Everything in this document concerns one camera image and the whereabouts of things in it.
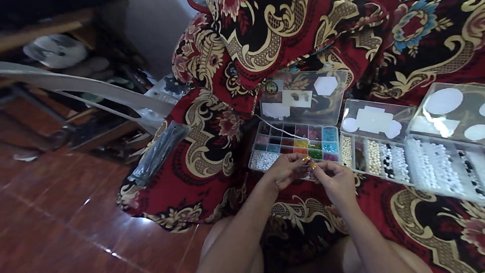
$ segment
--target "bead organizer box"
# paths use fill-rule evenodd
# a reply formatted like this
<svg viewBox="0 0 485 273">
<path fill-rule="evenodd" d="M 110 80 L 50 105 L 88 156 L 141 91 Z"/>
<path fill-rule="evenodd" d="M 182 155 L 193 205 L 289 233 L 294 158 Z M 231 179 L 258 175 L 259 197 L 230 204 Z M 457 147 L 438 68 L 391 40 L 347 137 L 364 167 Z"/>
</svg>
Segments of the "bead organizer box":
<svg viewBox="0 0 485 273">
<path fill-rule="evenodd" d="M 274 128 L 260 122 L 249 168 L 267 171 L 280 154 L 290 153 L 339 162 L 334 125 L 339 120 L 347 76 L 343 70 L 287 71 L 266 80 L 260 99 L 261 118 Z"/>
<path fill-rule="evenodd" d="M 397 142 L 340 134 L 342 165 L 356 172 L 411 185 L 404 147 Z"/>
<path fill-rule="evenodd" d="M 411 185 L 404 139 L 414 108 L 347 99 L 343 112 L 342 164 L 357 172 Z"/>
<path fill-rule="evenodd" d="M 485 205 L 485 87 L 433 83 L 406 133 L 416 187 Z"/>
<path fill-rule="evenodd" d="M 315 161 L 339 162 L 338 130 L 335 126 L 270 122 L 276 128 L 307 139 L 290 136 L 261 121 L 253 144 L 249 168 L 267 171 L 280 154 L 308 154 Z"/>
</svg>

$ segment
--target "wooden floor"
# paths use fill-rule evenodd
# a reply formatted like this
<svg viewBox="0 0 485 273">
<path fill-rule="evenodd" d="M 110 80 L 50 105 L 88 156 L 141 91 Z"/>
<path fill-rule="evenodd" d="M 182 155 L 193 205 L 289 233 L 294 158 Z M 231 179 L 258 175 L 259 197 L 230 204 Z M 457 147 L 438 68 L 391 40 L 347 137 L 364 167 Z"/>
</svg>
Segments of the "wooden floor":
<svg viewBox="0 0 485 273">
<path fill-rule="evenodd" d="M 45 135 L 61 126 L 21 99 L 5 111 Z M 1 128 L 0 139 L 28 145 Z M 0 151 L 0 272 L 195 272 L 210 226 L 172 234 L 123 213 L 115 197 L 126 167 L 67 148 L 11 158 Z"/>
</svg>

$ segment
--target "fabric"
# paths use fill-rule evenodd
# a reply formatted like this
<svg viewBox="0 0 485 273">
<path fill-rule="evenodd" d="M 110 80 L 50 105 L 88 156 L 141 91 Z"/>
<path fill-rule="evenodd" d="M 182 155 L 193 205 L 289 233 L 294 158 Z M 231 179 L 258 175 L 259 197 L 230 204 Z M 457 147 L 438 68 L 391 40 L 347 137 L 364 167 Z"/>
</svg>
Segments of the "fabric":
<svg viewBox="0 0 485 273">
<path fill-rule="evenodd" d="M 482 1 L 399 4 L 391 13 L 371 100 L 419 105 L 433 82 L 485 83 L 484 19 Z"/>
<path fill-rule="evenodd" d="M 418 105 L 429 84 L 482 82 L 483 1 L 208 0 L 189 24 L 173 72 L 194 88 L 168 122 L 193 131 L 146 188 L 125 180 L 119 206 L 170 232 L 234 215 L 258 181 L 242 133 L 277 71 L 343 70 L 346 97 Z M 485 270 L 485 211 L 468 202 L 355 174 L 358 202 L 389 240 L 434 272 Z M 347 234 L 321 185 L 278 196 L 263 242 L 295 265 Z"/>
</svg>

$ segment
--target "wall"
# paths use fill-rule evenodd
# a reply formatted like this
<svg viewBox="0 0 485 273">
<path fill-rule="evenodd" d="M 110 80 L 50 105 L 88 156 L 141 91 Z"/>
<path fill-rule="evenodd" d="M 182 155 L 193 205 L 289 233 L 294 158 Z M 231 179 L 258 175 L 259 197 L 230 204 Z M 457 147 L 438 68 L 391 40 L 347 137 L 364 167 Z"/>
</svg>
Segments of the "wall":
<svg viewBox="0 0 485 273">
<path fill-rule="evenodd" d="M 101 9 L 101 17 L 124 36 L 159 79 L 171 72 L 172 53 L 197 11 L 186 0 L 118 0 Z"/>
</svg>

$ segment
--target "white plastic chair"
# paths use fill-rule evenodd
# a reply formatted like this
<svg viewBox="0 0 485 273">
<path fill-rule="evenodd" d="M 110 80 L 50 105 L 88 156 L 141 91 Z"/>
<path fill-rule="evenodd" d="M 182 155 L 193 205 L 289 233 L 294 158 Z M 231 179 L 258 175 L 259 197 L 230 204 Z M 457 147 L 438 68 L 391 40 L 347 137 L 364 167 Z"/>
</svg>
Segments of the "white plastic chair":
<svg viewBox="0 0 485 273">
<path fill-rule="evenodd" d="M 20 64 L 0 62 L 0 76 L 47 89 L 135 121 L 152 135 L 155 135 L 155 132 L 175 106 L 174 104 L 161 100 L 160 96 L 154 96 L 153 92 L 147 92 L 145 95 L 142 95 L 102 81 L 52 73 L 40 68 Z M 137 112 L 140 115 L 140 118 L 130 117 L 64 91 L 91 93 L 110 101 L 126 105 Z"/>
</svg>

